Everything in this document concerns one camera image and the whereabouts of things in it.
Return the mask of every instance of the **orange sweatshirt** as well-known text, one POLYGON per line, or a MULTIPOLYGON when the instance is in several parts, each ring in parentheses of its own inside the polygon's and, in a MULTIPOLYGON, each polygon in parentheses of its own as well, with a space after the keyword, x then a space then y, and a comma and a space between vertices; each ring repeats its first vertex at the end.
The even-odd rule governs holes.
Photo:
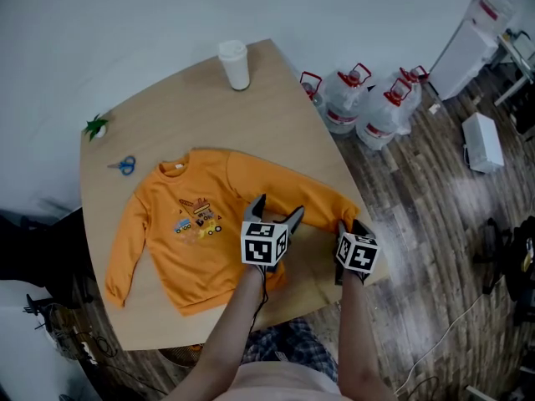
MULTIPOLYGON (((227 150, 192 150, 158 165, 126 204, 106 273, 107 298, 125 305, 145 243, 172 303, 182 315, 225 304, 243 271, 240 232, 247 205, 267 194, 266 209, 303 222, 351 227, 359 209, 333 189, 265 160, 227 150)), ((267 280, 284 283, 284 267, 267 280)))

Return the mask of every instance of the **human arm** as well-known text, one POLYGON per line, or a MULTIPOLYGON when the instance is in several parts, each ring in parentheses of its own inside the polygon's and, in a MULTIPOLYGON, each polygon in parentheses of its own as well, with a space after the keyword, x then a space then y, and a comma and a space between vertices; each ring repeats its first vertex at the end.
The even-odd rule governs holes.
POLYGON ((379 376, 364 285, 348 270, 344 270, 342 284, 338 386, 343 396, 354 401, 396 400, 379 376))
POLYGON ((260 300, 262 275, 247 266, 230 302, 202 349, 199 362, 166 401, 212 401, 228 390, 240 362, 260 300))

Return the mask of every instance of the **white box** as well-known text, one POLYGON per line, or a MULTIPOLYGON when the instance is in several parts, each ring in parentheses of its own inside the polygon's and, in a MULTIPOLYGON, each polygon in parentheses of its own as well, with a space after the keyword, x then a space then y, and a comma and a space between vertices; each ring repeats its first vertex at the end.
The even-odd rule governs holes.
POLYGON ((462 123, 471 170, 493 172, 503 167, 503 154, 496 124, 480 113, 462 123))
POLYGON ((336 251, 336 258, 346 269, 371 273, 374 271, 379 251, 380 247, 375 239, 344 233, 336 251))
POLYGON ((242 223, 242 263, 275 266, 288 249, 288 226, 277 223, 242 223))

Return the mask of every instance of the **wooden table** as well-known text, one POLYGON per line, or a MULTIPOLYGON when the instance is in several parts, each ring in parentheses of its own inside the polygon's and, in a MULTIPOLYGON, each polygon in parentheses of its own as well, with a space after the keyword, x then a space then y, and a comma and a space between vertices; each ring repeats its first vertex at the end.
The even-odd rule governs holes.
MULTIPOLYGON (((85 230, 102 292, 126 201, 159 162, 175 160, 191 148, 239 150, 321 180, 352 199, 361 209, 359 218, 372 226, 335 143, 273 42, 264 40, 248 49, 247 90, 232 90, 219 61, 211 58, 115 107, 106 116, 110 122, 104 138, 90 143, 82 135, 85 230), (132 175, 106 167, 127 155, 137 159, 132 175)), ((299 227, 284 257, 288 284, 270 294, 257 327, 302 316, 340 299, 341 289, 334 285, 334 238, 310 226, 299 227)), ((367 283, 387 274, 381 257, 367 283)), ((147 249, 135 269, 125 308, 105 300, 104 304, 125 350, 203 343, 224 308, 181 316, 166 297, 147 249)))

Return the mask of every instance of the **green plant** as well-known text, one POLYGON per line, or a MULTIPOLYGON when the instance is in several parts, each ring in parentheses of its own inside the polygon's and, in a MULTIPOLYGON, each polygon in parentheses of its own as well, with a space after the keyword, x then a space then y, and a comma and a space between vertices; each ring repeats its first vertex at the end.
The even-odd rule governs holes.
POLYGON ((108 123, 107 119, 99 118, 100 114, 97 114, 93 120, 88 121, 87 126, 84 129, 86 134, 89 133, 89 141, 91 141, 95 135, 97 135, 105 124, 108 123))

